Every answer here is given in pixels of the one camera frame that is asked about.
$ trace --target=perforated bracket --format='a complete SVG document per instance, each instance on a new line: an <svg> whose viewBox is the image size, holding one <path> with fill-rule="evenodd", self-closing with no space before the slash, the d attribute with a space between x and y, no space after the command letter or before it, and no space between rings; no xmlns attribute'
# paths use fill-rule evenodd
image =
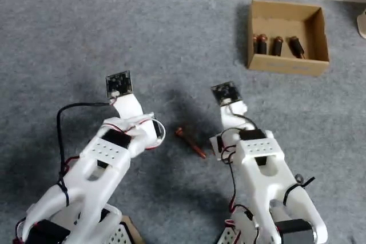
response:
<svg viewBox="0 0 366 244"><path fill-rule="evenodd" d="M129 157L129 151L99 137L94 137L80 154L81 157L92 157L113 167L119 168Z"/></svg>
<svg viewBox="0 0 366 244"><path fill-rule="evenodd" d="M125 222L121 222L118 229L103 244L134 244Z"/></svg>
<svg viewBox="0 0 366 244"><path fill-rule="evenodd" d="M222 232L217 244L233 244L236 238L236 233L232 228L225 228Z"/></svg>
<svg viewBox="0 0 366 244"><path fill-rule="evenodd" d="M245 157L267 157L283 154L280 145L274 138L263 138L240 141Z"/></svg>

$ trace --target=screw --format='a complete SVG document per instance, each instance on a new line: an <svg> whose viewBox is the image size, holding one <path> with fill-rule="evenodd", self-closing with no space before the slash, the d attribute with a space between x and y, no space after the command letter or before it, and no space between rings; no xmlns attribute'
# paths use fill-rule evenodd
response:
<svg viewBox="0 0 366 244"><path fill-rule="evenodd" d="M182 138L201 158L203 158L203 159L206 158L205 152L202 151L201 148L199 148L196 145L196 143L191 139L191 137L189 137L186 134L184 134L182 127L179 127L175 131L175 134L176 134L176 136Z"/></svg>

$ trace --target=gray carpet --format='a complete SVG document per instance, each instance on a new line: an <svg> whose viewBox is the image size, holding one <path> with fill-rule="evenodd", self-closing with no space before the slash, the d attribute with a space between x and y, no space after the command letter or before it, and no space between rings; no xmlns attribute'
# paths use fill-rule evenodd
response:
<svg viewBox="0 0 366 244"><path fill-rule="evenodd" d="M247 70L251 0L0 0L0 237L55 183L57 110L104 101L108 74L130 70L145 111L166 125L164 144L133 159L110 203L147 243L214 243L223 229L229 169L174 136L187 125L208 150L221 130L210 87L236 82L248 116L272 130L328 226L329 243L366 239L366 41L362 4L286 0L325 10L331 65L318 77ZM63 119L67 156L79 153L109 107ZM247 202L238 183L238 201Z"/></svg>

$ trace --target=open cardboard box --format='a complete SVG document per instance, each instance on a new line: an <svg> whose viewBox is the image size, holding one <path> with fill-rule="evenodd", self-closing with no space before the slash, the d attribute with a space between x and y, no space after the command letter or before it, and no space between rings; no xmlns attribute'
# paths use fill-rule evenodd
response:
<svg viewBox="0 0 366 244"><path fill-rule="evenodd" d="M329 65L324 15L321 7L253 0L248 22L248 68L285 74L320 75ZM267 55L254 54L253 35L268 37ZM273 39L284 39L280 57L270 55ZM305 59L296 58L288 41L297 36Z"/></svg>

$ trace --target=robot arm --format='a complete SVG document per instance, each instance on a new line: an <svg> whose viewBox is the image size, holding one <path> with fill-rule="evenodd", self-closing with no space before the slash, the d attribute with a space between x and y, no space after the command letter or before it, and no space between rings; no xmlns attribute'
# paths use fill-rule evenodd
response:
<svg viewBox="0 0 366 244"><path fill-rule="evenodd" d="M25 244L101 244L119 225L121 212L107 202L131 159L159 146L165 129L152 113L143 113L128 71L107 77L107 89L120 117L104 121L63 177L67 193L54 185L28 210L22 232ZM161 129L164 134L158 137ZM108 213L101 218L105 210ZM39 224L55 233L42 240Z"/></svg>
<svg viewBox="0 0 366 244"><path fill-rule="evenodd" d="M254 216L249 220L240 209L232 213L235 227L241 232L238 243L325 243L327 228L309 195L292 175L272 132L263 132L242 115L246 105L233 82L212 90L220 105L224 131L210 141L220 158L229 157L235 150L229 161L241 170L241 178L246 181ZM225 155L228 146L234 150Z"/></svg>

